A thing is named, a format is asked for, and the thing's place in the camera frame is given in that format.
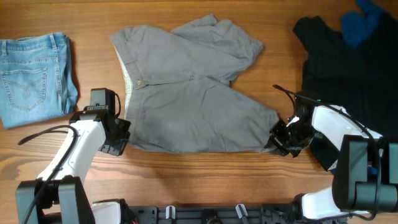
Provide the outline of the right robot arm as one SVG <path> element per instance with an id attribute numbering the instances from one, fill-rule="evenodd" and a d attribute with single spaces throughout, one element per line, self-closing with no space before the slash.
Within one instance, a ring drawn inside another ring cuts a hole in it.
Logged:
<path id="1" fill-rule="evenodd" d="M 373 133 L 343 108 L 315 101 L 312 127 L 340 148 L 332 186 L 264 209 L 287 223 L 321 223 L 397 212 L 397 142 Z"/>

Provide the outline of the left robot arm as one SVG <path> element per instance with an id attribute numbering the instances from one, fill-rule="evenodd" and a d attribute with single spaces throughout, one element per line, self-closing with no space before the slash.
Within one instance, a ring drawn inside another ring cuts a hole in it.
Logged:
<path id="1" fill-rule="evenodd" d="M 54 126 L 19 141 L 41 135 L 67 134 L 56 156 L 35 180 L 16 189 L 20 223 L 138 223 L 123 199 L 90 204 L 83 183 L 98 151 L 120 156 L 130 137 L 130 122 L 119 118 L 119 95 L 107 88 L 91 90 L 90 104 L 68 125 Z"/>

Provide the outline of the grey shorts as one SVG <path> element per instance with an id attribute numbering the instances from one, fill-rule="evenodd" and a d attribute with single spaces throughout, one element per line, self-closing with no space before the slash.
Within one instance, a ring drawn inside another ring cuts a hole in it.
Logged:
<path id="1" fill-rule="evenodd" d="M 171 31 L 135 26 L 111 36 L 125 86 L 129 143 L 152 152 L 271 152 L 277 112 L 232 89 L 264 46 L 207 15 Z"/>

